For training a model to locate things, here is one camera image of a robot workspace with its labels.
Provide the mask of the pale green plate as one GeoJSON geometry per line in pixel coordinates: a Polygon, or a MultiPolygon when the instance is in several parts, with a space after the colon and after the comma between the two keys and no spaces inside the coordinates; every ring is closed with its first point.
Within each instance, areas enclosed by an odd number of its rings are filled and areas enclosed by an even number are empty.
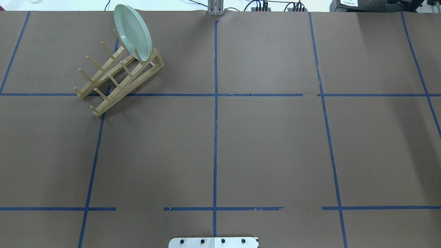
{"type": "Polygon", "coordinates": [[[114,22],[121,43],[139,61],[145,62],[153,53],[153,41],[142,16],[129,5],[118,4],[114,22]]]}

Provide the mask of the brown paper table cover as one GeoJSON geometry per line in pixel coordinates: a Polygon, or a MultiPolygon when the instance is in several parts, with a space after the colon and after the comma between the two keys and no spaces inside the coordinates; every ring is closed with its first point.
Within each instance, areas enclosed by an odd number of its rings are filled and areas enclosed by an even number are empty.
{"type": "Polygon", "coordinates": [[[440,15],[142,11],[164,67],[76,96],[111,12],[1,12],[1,247],[440,247],[440,15]]]}

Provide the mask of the wooden dish rack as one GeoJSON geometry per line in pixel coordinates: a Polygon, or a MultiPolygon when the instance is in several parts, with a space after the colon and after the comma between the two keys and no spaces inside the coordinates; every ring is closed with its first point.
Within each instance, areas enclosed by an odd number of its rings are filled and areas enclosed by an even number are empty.
{"type": "Polygon", "coordinates": [[[110,58],[103,65],[99,65],[87,55],[86,58],[97,66],[98,71],[92,77],[89,77],[83,69],[79,69],[79,72],[87,79],[87,83],[81,89],[73,88],[76,95],[81,99],[93,92],[103,98],[103,101],[97,107],[90,107],[93,114],[97,117],[102,116],[117,102],[132,93],[143,82],[164,67],[163,58],[155,48],[153,48],[146,61],[141,60],[141,55],[137,49],[135,50],[135,55],[130,54],[124,58],[123,56],[128,52],[128,48],[123,44],[118,32],[115,29],[113,31],[117,36],[120,47],[111,53],[104,42],[101,42],[110,58]],[[109,94],[104,94],[99,87],[107,81],[113,82],[115,89],[109,94]]]}

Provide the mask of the black computer box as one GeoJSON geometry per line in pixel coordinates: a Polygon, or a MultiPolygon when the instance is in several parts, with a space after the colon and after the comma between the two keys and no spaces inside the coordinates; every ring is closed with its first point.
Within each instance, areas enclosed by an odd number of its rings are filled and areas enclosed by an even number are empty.
{"type": "Polygon", "coordinates": [[[416,12],[423,0],[332,0],[330,12],[416,12]]]}

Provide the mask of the aluminium frame post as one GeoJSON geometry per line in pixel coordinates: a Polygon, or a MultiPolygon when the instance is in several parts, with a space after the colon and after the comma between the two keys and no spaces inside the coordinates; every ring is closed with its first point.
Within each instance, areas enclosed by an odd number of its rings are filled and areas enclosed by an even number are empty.
{"type": "Polygon", "coordinates": [[[206,13],[208,16],[223,16],[225,13],[224,1],[223,0],[208,0],[206,13]]]}

